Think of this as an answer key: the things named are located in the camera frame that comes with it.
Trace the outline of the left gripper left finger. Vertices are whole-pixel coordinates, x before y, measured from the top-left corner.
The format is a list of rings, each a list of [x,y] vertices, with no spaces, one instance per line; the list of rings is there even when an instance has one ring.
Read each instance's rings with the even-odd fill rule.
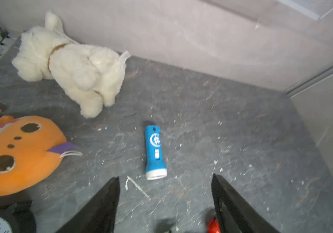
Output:
[[[120,198],[119,177],[111,178],[58,233],[112,233]]]

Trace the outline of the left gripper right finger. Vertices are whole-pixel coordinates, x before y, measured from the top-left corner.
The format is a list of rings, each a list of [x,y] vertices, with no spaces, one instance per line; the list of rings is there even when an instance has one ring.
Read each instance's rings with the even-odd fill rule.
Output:
[[[214,174],[211,181],[212,196],[220,233],[277,233],[269,222],[229,184]]]

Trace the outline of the blue flashlight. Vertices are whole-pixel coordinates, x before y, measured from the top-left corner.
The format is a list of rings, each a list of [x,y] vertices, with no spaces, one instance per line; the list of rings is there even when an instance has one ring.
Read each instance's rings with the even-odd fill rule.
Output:
[[[167,176],[167,168],[163,161],[160,127],[149,125],[145,128],[147,150],[146,179],[157,180]]]

